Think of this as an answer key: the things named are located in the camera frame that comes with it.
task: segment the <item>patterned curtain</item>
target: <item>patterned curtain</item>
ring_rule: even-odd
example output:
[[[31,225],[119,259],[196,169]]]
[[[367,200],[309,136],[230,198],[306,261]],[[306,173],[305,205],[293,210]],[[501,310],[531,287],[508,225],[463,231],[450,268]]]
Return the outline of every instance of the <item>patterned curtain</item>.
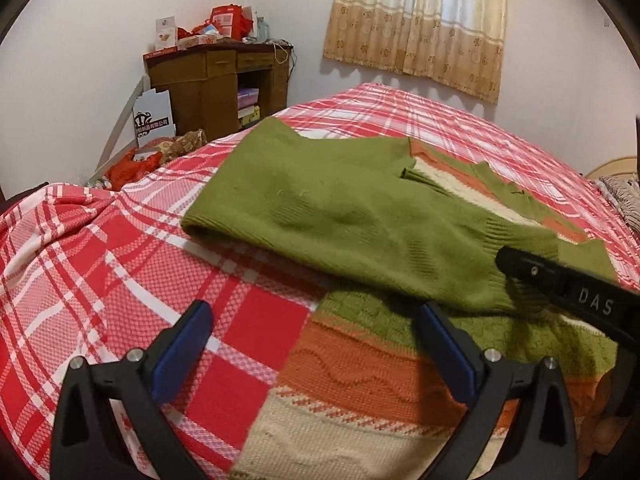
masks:
[[[334,0],[324,56],[498,102],[506,0]]]

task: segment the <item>human hand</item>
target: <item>human hand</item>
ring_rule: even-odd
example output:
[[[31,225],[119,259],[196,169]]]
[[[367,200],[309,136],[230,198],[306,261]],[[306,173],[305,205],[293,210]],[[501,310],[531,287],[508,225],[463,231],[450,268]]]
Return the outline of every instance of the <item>human hand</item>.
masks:
[[[598,383],[593,406],[582,422],[578,438],[579,476],[586,473],[594,453],[608,455],[625,431],[628,418],[604,414],[610,396],[611,371],[604,374]]]

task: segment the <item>red and white plaid bedspread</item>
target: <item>red and white plaid bedspread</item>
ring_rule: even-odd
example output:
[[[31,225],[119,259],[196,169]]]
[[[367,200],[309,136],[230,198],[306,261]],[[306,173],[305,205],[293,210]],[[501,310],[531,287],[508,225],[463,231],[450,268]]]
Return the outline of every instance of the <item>red and white plaid bedspread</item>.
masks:
[[[485,120],[377,84],[279,114],[305,136],[418,137],[463,160],[487,160],[588,234],[620,280],[637,286],[640,247],[595,187],[548,153]],[[0,219],[0,428],[39,478],[69,359],[115,360],[146,347],[195,298],[215,327],[180,398],[164,410],[197,462],[226,478],[308,314],[330,280],[243,244],[203,248],[180,218],[235,134],[118,194],[49,186]],[[150,472],[127,419],[127,443]]]

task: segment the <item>wooden desk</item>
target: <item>wooden desk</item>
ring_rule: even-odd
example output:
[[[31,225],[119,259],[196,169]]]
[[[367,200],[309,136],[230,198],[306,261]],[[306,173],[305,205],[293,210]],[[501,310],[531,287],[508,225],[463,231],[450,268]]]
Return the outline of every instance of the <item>wooden desk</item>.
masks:
[[[146,68],[151,87],[169,91],[178,135],[202,128],[214,140],[238,131],[239,88],[260,90],[260,118],[287,107],[289,59],[273,45],[197,46],[148,59]]]

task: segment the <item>metal screw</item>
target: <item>metal screw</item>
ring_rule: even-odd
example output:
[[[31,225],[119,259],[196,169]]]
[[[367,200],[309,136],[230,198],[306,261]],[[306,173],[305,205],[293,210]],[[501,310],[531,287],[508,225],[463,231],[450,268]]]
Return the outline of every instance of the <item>metal screw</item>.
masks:
[[[502,354],[495,348],[488,348],[484,351],[484,358],[490,363],[497,363],[500,359],[502,359]]]
[[[78,370],[78,368],[82,367],[83,364],[84,364],[84,358],[80,355],[77,355],[76,357],[71,359],[71,361],[69,361],[69,366],[72,367],[74,370]]]
[[[558,368],[558,359],[553,356],[545,357],[543,363],[549,370],[555,370]]]
[[[145,355],[145,351],[142,348],[132,348],[127,352],[127,361],[137,363]]]

